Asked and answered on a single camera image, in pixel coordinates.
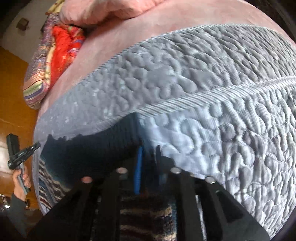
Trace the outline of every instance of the bed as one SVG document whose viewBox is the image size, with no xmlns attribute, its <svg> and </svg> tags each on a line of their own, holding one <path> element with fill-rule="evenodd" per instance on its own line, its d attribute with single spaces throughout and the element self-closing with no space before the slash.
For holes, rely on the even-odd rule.
<svg viewBox="0 0 296 241">
<path fill-rule="evenodd" d="M 186 47 L 188 41 L 192 42 L 190 48 Z M 166 59 L 158 59 L 160 49 Z M 185 57 L 197 52 L 205 54 L 198 61 Z M 221 61 L 215 60 L 209 67 L 207 61 L 212 60 L 205 56 Z M 185 59 L 186 63 L 179 65 L 174 59 Z M 282 227 L 290 230 L 295 216 L 295 63 L 295 43 L 267 15 L 241 0 L 166 0 L 135 18 L 105 21 L 86 38 L 75 61 L 48 92 L 39 110 L 34 141 L 40 141 L 42 147 L 34 154 L 32 166 L 41 210 L 45 214 L 68 191 L 40 159 L 48 135 L 71 139 L 78 134 L 93 134 L 128 113 L 139 112 L 154 146 L 161 145 L 165 155 L 197 177 L 213 175 L 271 238 L 280 240 L 284 234 L 279 231 Z M 204 74 L 209 68 L 211 74 Z M 145 83 L 139 91 L 147 78 L 151 84 Z M 121 84 L 131 91 L 119 93 Z M 232 114 L 223 116 L 217 107 L 220 104 L 212 103 L 215 99 L 224 103 L 221 109 Z M 244 108 L 250 112 L 243 113 Z M 251 118 L 244 120 L 243 115 Z M 244 126 L 244 133 L 239 134 L 242 142 L 227 146 L 230 140 L 239 139 L 240 125 Z M 202 139 L 199 144 L 197 136 Z M 176 137 L 181 139 L 179 143 L 174 143 Z M 275 150 L 270 150 L 269 139 L 275 140 Z M 257 163 L 259 155 L 265 160 Z"/>
</svg>

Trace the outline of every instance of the quilted bedspread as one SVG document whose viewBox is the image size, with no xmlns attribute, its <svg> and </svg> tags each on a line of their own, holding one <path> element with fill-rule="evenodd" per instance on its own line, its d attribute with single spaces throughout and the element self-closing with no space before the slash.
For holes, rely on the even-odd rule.
<svg viewBox="0 0 296 241">
<path fill-rule="evenodd" d="M 163 34 L 117 54 L 63 95 L 38 120 L 34 141 L 93 134 L 138 112 L 154 147 L 196 177 L 214 176 L 272 238 L 296 204 L 295 66 L 296 49 L 265 27 Z M 33 173 L 45 213 L 67 188 L 41 151 Z"/>
</svg>

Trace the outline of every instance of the pink sheet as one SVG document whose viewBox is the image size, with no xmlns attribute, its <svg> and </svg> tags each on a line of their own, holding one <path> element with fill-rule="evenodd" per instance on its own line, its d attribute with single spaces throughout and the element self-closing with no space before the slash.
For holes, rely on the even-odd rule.
<svg viewBox="0 0 296 241">
<path fill-rule="evenodd" d="M 43 100 L 38 118 L 64 93 L 115 54 L 147 38 L 205 24 L 247 23 L 278 31 L 295 44 L 266 14 L 242 0 L 166 0 L 129 20 L 112 19 L 85 40 L 73 64 Z"/>
</svg>

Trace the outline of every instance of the person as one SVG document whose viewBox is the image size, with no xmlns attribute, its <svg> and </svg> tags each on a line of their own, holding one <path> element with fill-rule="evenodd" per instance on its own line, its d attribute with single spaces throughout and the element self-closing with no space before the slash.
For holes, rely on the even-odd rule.
<svg viewBox="0 0 296 241">
<path fill-rule="evenodd" d="M 26 237 L 26 194 L 19 184 L 18 176 L 21 170 L 14 170 L 12 179 L 14 183 L 14 190 L 11 196 L 10 207 L 4 211 L 0 218 L 0 226 L 3 240 L 24 240 Z M 28 168 L 25 166 L 25 171 L 22 176 L 24 185 L 31 187 L 31 177 L 28 174 Z"/>
</svg>

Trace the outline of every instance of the hand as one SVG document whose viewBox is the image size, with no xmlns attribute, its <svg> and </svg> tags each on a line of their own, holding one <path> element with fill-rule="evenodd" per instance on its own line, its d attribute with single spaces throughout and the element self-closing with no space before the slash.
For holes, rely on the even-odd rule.
<svg viewBox="0 0 296 241">
<path fill-rule="evenodd" d="M 17 179 L 17 177 L 22 173 L 21 170 L 15 170 L 12 174 L 12 179 L 13 179 L 13 182 L 15 184 L 15 189 L 13 191 L 14 195 L 22 200 L 22 201 L 26 201 L 26 194 L 24 193 L 22 187 L 20 186 L 20 183 L 19 183 L 19 180 Z M 23 181 L 24 181 L 24 185 L 27 187 L 27 188 L 30 188 L 32 183 L 31 183 L 31 177 L 28 175 L 28 168 L 25 166 L 25 171 L 23 173 Z"/>
</svg>

